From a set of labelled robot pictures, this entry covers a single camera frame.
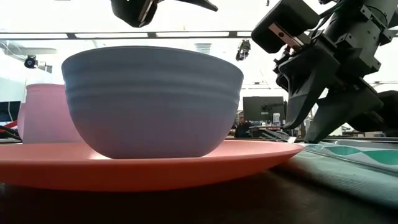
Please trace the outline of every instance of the person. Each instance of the person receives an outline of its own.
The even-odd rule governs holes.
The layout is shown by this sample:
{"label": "person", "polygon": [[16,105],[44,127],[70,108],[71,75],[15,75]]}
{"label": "person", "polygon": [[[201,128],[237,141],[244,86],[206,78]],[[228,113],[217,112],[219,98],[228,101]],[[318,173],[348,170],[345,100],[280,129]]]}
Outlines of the person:
{"label": "person", "polygon": [[236,138],[250,138],[250,135],[247,133],[249,131],[249,128],[251,127],[251,123],[248,121],[245,121],[243,116],[239,117],[239,124],[236,127],[235,130],[235,137]]}

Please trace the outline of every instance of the desk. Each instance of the desk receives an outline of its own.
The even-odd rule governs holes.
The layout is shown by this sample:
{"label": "desk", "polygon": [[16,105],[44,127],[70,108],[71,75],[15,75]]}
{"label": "desk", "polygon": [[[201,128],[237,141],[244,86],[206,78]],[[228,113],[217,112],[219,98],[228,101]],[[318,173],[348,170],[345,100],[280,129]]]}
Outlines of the desk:
{"label": "desk", "polygon": [[279,169],[222,184],[148,193],[0,188],[0,223],[383,224],[398,212]]}

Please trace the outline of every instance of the bowl rim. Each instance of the bowl rim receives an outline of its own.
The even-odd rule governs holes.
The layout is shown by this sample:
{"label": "bowl rim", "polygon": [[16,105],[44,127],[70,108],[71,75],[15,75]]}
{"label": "bowl rim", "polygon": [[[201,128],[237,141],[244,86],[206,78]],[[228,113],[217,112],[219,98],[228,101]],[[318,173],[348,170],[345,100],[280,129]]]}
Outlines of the bowl rim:
{"label": "bowl rim", "polygon": [[241,71],[241,69],[240,69],[238,66],[234,65],[233,63],[231,63],[231,62],[229,62],[229,61],[226,61],[226,60],[223,60],[223,59],[221,59],[221,58],[212,56],[212,55],[203,54],[203,53],[195,52],[195,51],[192,51],[192,50],[178,49],[178,48],[173,48],[173,47],[150,46],[150,45],[125,45],[125,46],[100,47],[100,48],[97,48],[97,49],[85,50],[85,51],[82,51],[82,52],[79,52],[79,53],[77,53],[77,54],[74,54],[74,55],[69,56],[67,59],[65,59],[65,60],[62,62],[61,68],[63,68],[63,67],[65,66],[65,62],[68,62],[68,61],[74,59],[75,57],[79,57],[79,56],[82,56],[82,55],[84,55],[84,54],[89,54],[89,53],[93,53],[93,52],[100,51],[100,50],[111,50],[111,49],[155,49],[155,50],[174,50],[174,51],[178,51],[178,52],[185,52],[185,53],[190,53],[190,54],[197,54],[197,55],[201,55],[201,56],[204,56],[204,57],[215,58],[215,59],[217,59],[217,60],[219,60],[220,62],[223,62],[223,63],[228,63],[228,64],[232,65],[233,67],[237,68],[241,73],[243,73],[243,72]]}

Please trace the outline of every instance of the table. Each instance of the table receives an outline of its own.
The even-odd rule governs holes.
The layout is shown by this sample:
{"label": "table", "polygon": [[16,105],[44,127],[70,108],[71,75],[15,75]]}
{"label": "table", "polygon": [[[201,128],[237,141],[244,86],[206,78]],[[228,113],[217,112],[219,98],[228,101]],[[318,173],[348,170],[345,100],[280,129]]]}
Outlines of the table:
{"label": "table", "polygon": [[0,223],[398,223],[398,212],[272,169],[168,192],[0,188]]}

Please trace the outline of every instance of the orange plate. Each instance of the orange plate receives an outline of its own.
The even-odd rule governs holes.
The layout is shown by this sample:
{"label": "orange plate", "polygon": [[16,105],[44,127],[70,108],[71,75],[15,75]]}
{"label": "orange plate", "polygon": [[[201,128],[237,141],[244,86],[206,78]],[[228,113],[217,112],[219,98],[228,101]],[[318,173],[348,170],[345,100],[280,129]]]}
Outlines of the orange plate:
{"label": "orange plate", "polygon": [[89,191],[169,190],[255,174],[303,149],[296,144],[225,140],[204,157],[109,159],[86,144],[0,146],[0,182]]}

